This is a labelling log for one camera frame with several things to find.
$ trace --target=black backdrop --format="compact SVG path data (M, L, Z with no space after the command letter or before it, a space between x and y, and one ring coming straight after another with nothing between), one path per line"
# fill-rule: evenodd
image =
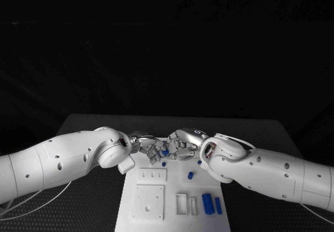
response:
M329 2L37 1L1 11L2 154L51 137L70 113L208 116L279 120L305 158L331 164Z

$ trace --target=white platform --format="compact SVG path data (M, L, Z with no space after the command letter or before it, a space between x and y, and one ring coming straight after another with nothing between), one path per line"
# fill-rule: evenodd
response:
M168 150L174 152L172 145L169 145ZM230 232L220 182L200 168L197 164L198 154L187 161L162 158L152 165L149 165L144 153L131 156L135 167L125 174L115 232ZM151 173L145 170L142 177L142 171L138 169L155 169L151 177L152 181L146 179ZM161 169L161 180L158 180L158 169ZM188 172L192 172L191 180L188 180ZM201 200L201 194L204 193L211 195L213 215L204 213ZM177 202L180 199L184 200L184 198L177 200L177 194L187 195L187 215L177 214ZM220 199L221 215L216 211L214 197ZM195 201L194 216L191 215L192 210L190 210L190 198L194 198Z

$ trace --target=hole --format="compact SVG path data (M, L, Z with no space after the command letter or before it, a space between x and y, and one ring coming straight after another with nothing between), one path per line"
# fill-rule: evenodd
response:
M61 170L61 168L63 168L63 163L59 163L57 164L57 170Z

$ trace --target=dark gray table surface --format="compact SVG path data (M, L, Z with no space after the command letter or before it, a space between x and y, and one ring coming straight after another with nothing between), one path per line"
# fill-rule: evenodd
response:
M167 137L178 128L190 127L236 137L254 147L302 157L280 123L262 119L70 115L57 135L76 131L90 131L108 126L123 133L148 131L155 137ZM90 173L74 180L60 197L38 211L18 219L0 221L0 231L113 231L122 196L125 175L116 167L96 167ZM4 218L25 213L46 203L64 185L44 190ZM334 231L334 226L322 221L296 203L272 199L244 189L234 181L221 184L224 204L231 231ZM28 195L14 200L20 202ZM311 207L326 219L334 213Z

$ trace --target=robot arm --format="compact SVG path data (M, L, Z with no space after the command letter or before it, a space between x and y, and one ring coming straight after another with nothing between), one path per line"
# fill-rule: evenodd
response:
M169 141L190 143L172 159L200 152L201 168L223 183L233 180L249 190L279 200L303 203L334 212L334 168L286 154L241 145L221 134L214 137L195 129L180 129Z
M157 150L162 142L149 138L146 141L142 136L128 136L100 127L60 135L28 149L0 156L0 205L27 193L69 183L97 165L102 168L118 166L123 174L133 167L131 153L144 149L146 156L154 157L152 149Z

